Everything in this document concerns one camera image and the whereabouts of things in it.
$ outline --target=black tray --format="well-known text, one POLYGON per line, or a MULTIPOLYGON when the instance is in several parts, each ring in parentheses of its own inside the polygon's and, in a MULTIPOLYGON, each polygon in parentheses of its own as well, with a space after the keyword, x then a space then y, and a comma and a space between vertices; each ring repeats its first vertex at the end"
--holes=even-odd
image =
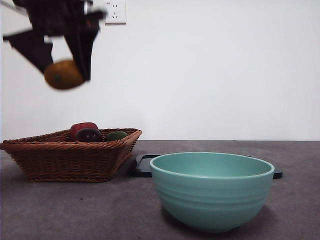
MULTIPOLYGON (((133 163, 131 174, 135 177, 152 177, 150 161, 158 156, 161 156, 161 154, 141 154, 137 156, 133 163)), ((273 179, 280 179, 282 178, 282 175, 282 170, 274 167, 273 179)))

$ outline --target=table surface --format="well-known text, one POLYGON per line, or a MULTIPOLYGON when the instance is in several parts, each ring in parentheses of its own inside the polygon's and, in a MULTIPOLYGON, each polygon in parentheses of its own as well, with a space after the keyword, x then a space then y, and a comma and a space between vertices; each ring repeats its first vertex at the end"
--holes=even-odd
POLYGON ((320 141, 139 140, 132 157, 103 183, 26 181, 1 151, 4 240, 313 240, 320 236, 320 141), (266 160, 283 170, 259 214, 226 233, 202 233, 161 205, 152 178, 132 177, 140 154, 223 152, 266 160))

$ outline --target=red apple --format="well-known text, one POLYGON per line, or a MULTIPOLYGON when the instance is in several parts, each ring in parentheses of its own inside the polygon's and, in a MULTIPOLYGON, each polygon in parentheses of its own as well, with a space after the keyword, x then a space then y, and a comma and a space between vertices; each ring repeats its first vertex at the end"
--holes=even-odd
POLYGON ((93 122, 81 122, 81 123, 74 124, 70 128, 70 140, 73 142, 76 141, 77 140, 77 137, 76 137, 77 132, 81 129, 87 129, 87 128, 99 130, 97 125, 93 122))

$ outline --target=basket rim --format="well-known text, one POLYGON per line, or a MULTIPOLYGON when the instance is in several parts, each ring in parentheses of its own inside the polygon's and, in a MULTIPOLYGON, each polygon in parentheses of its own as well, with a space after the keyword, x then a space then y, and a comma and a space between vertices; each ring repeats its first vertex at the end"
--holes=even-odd
POLYGON ((58 135, 58 134, 64 134, 69 131, 69 129, 51 132, 47 134, 37 135, 37 136, 31 136, 31 137, 23 137, 23 138, 17 138, 17 139, 9 139, 4 140, 2 143, 0 143, 0 149, 3 149, 2 146, 8 146, 8 145, 45 145, 45 146, 92 146, 92 147, 99 147, 99 146, 113 146, 113 147, 120 147, 122 145, 125 145, 126 142, 133 138, 134 136, 138 135, 140 136, 142 134, 142 131, 137 128, 101 128, 99 131, 120 131, 120 130, 134 130, 133 133, 129 134, 128 136, 118 139, 115 141, 101 141, 101 142, 84 142, 84 141, 28 141, 28 139, 32 138, 41 138, 41 137, 47 137, 49 135, 58 135))

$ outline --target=white wall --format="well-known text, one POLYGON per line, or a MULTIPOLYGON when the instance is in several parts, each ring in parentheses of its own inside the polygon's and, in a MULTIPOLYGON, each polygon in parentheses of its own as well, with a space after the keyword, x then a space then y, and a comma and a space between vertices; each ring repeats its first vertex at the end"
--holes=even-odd
MULTIPOLYGON (((319 23, 319 0, 127 0, 71 91, 1 42, 1 138, 90 121, 148 140, 320 140, 319 23)), ((2 34, 28 26, 2 8, 2 34)), ((70 56, 55 39, 53 58, 70 56)))

